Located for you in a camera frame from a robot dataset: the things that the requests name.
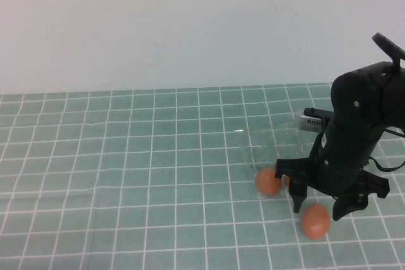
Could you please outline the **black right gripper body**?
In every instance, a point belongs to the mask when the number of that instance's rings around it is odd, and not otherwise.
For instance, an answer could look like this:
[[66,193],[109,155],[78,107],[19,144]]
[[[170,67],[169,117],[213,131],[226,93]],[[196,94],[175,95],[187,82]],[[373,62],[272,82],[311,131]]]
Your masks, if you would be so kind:
[[375,193],[385,198],[388,179],[364,170],[383,130],[383,125],[351,126],[332,118],[317,135],[308,157],[277,159],[275,176],[288,176],[299,186],[332,197]]

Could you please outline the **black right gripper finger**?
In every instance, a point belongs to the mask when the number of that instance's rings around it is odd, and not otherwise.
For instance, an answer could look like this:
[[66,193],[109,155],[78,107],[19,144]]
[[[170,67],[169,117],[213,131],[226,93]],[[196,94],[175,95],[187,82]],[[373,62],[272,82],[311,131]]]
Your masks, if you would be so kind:
[[333,204],[332,218],[334,221],[338,221],[352,212],[362,211],[367,207],[367,196],[338,198]]
[[293,213],[299,213],[302,203],[307,198],[308,186],[307,184],[290,184],[290,197],[293,202]]

